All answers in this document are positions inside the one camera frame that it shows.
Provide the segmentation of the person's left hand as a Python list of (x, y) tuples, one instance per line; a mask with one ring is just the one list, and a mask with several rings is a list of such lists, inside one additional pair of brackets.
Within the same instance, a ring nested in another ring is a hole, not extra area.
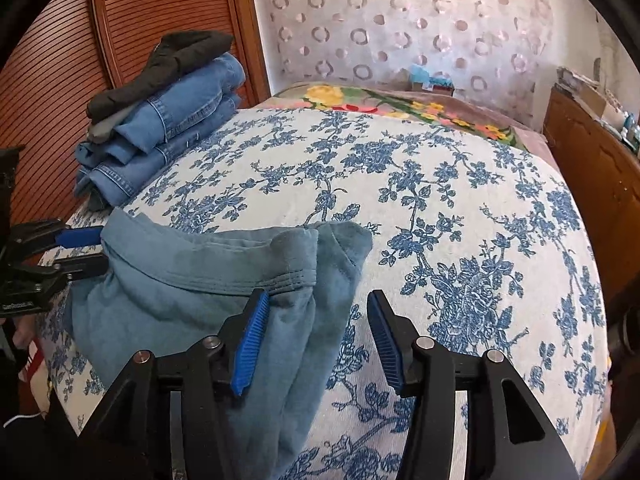
[(36, 336), (36, 316), (34, 314), (13, 318), (12, 341), (18, 350), (27, 350)]

